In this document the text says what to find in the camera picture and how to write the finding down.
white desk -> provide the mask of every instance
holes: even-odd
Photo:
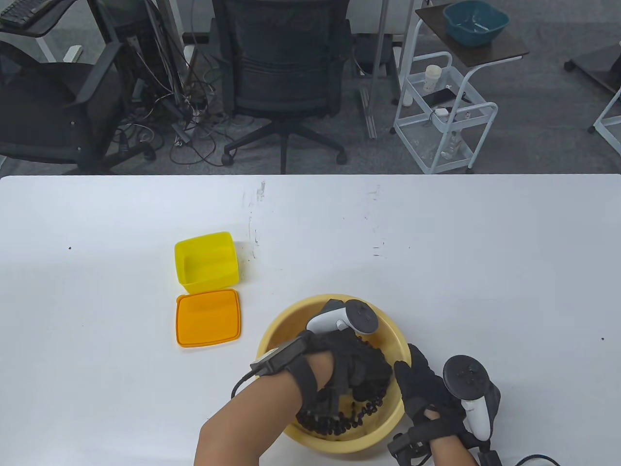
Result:
[[[618,464],[618,175],[4,178],[0,222],[3,465],[191,465],[270,321],[329,292],[377,304],[436,371],[480,359],[505,466]],[[242,337],[183,350],[173,246],[221,230]],[[352,461],[396,465],[287,437],[263,463]]]

blue plastic basin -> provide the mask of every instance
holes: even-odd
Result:
[[[489,44],[509,24],[509,16],[481,0],[449,5],[444,18],[446,33],[465,47]]]

hand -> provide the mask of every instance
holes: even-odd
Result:
[[[412,344],[409,347],[412,366],[397,361],[394,364],[394,376],[401,389],[406,414],[414,425],[442,422],[445,431],[457,435],[467,449],[486,444],[477,440],[464,427],[466,411],[461,400],[451,395],[442,377],[431,370],[423,353]]]
[[[425,410],[436,411],[446,417],[463,419],[465,412],[461,402],[449,393],[442,377],[429,368],[427,358],[414,346],[409,345],[412,366],[404,361],[394,364],[394,376],[401,389],[406,414],[416,424],[427,421]]]
[[[379,349],[356,336],[353,329],[336,330],[325,334],[303,332],[310,352],[329,351],[334,357],[332,387],[339,394],[349,388],[385,383],[392,375],[390,364]]]

yellow bowl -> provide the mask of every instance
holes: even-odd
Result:
[[[348,299],[359,298],[347,295],[320,295],[292,305],[269,326],[261,340],[257,356],[260,357],[280,343],[295,338],[298,333],[306,328],[308,321],[319,314],[329,299],[347,301]],[[373,335],[363,336],[363,338],[373,346],[381,348],[386,360],[391,365],[399,360],[410,364],[410,350],[401,331],[381,310],[371,303],[367,304],[378,315],[379,329]],[[352,401],[354,400],[351,396],[341,396],[340,408],[346,415],[351,412]],[[350,429],[337,437],[309,432],[294,422],[287,426],[284,433],[296,442],[314,450],[333,454],[353,453],[367,449],[386,437],[397,426],[403,414],[401,392],[393,377],[384,397],[384,404],[379,407],[377,413],[366,416],[362,426]]]

office chair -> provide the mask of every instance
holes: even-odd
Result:
[[[291,134],[337,150],[337,163],[347,163],[343,146],[301,121],[340,110],[343,65],[351,53],[348,3],[213,0],[208,50],[222,72],[224,111],[271,121],[225,146],[223,165],[233,164],[231,151],[271,134],[280,136],[282,174]]]
[[[126,115],[123,80],[113,66],[122,45],[106,45],[95,65],[39,63],[0,41],[0,155],[44,163],[74,163],[69,173],[101,174],[143,154],[146,143],[106,156]]]

